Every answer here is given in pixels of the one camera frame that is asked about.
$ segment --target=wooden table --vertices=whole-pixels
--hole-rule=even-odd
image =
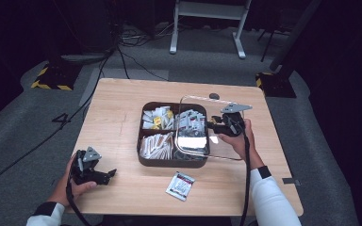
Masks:
[[[303,213],[294,184],[284,185],[290,171],[261,89],[209,84],[156,82],[103,78],[92,98],[74,151],[93,147],[103,157],[96,170],[117,169],[108,186],[98,186],[76,204],[89,214],[240,216],[244,203],[245,166],[242,161],[208,158],[199,169],[143,166],[137,156],[137,139],[143,106],[149,102],[179,103],[187,94],[208,97],[218,93],[253,109],[256,148],[296,213]],[[212,153],[236,157],[233,151]],[[185,202],[165,192],[176,171],[196,179]],[[250,203],[248,215],[255,210]]]

